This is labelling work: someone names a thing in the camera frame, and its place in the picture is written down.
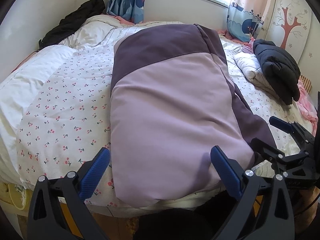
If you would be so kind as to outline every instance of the black puffer jacket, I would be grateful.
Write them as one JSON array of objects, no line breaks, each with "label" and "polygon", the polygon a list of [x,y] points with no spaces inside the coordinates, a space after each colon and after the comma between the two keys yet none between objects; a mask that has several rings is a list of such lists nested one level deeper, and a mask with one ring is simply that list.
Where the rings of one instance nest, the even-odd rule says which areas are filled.
[{"label": "black puffer jacket", "polygon": [[62,19],[57,27],[49,31],[45,37],[39,41],[39,48],[58,44],[63,39],[74,34],[86,19],[102,13],[106,8],[103,0],[89,0],[83,3],[76,11]]},{"label": "black puffer jacket", "polygon": [[253,43],[253,52],[265,78],[282,101],[286,105],[292,104],[292,98],[298,101],[300,92],[297,84],[300,69],[294,58],[272,41],[261,39]]}]

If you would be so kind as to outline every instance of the blue gripper pad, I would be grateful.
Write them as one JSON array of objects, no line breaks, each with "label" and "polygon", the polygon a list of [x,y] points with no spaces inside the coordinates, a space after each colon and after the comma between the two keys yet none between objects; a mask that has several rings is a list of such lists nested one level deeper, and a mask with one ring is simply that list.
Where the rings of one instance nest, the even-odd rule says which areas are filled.
[{"label": "blue gripper pad", "polygon": [[214,168],[216,169],[224,186],[226,187],[226,190],[228,191],[228,194],[239,201],[243,195],[241,178],[239,178],[238,174],[234,171],[229,163],[236,161],[229,159],[218,146],[215,146],[211,149],[210,157]]},{"label": "blue gripper pad", "polygon": [[285,133],[293,133],[293,129],[291,124],[287,123],[286,121],[283,121],[275,116],[272,116],[269,118],[269,123],[280,129],[281,131],[284,131]]},{"label": "blue gripper pad", "polygon": [[87,198],[92,197],[103,173],[110,163],[110,152],[107,148],[102,148],[99,153],[99,156],[80,182],[78,195],[83,202]]}]

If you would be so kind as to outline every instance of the wall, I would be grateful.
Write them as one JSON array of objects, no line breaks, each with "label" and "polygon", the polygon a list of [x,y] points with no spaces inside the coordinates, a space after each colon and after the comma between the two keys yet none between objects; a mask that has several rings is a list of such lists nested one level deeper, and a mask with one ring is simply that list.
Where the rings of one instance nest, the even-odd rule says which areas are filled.
[{"label": "wall", "polygon": [[0,25],[0,82],[59,21],[87,0],[16,0]]},{"label": "wall", "polygon": [[314,13],[311,16],[311,26],[306,46],[298,63],[301,74],[309,78],[312,83],[311,99],[316,104],[320,91],[320,23]]},{"label": "wall", "polygon": [[145,21],[198,23],[225,29],[228,8],[208,0],[145,0]]}]

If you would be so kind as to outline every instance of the silver bolt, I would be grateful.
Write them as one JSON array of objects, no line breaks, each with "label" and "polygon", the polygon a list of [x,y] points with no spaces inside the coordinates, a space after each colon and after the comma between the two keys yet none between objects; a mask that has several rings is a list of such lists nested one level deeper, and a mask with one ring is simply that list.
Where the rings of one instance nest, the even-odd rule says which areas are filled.
[{"label": "silver bolt", "polygon": [[282,177],[280,174],[277,174],[277,175],[276,175],[276,179],[277,179],[277,180],[283,180],[283,177]]},{"label": "silver bolt", "polygon": [[252,170],[246,170],[245,171],[245,174],[248,176],[248,177],[252,177],[254,175],[254,172]]},{"label": "silver bolt", "polygon": [[74,178],[76,176],[76,173],[74,172],[74,171],[70,171],[70,172],[68,172],[68,174],[67,174],[67,177],[68,178]]},{"label": "silver bolt", "polygon": [[40,182],[43,182],[43,181],[45,180],[45,176],[44,176],[44,175],[40,176],[40,177],[38,178],[38,180],[39,180]]}]

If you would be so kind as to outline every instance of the mauve fabric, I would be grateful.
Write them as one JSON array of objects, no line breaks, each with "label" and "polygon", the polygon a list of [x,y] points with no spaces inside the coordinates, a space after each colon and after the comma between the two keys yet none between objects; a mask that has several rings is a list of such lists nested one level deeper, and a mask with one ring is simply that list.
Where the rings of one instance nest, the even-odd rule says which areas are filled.
[{"label": "mauve fabric", "polygon": [[275,147],[268,125],[252,114],[229,77],[213,30],[164,25],[121,40],[112,85],[114,186],[133,207],[219,185],[210,161],[215,145],[244,169],[253,160],[247,142],[255,132]]}]

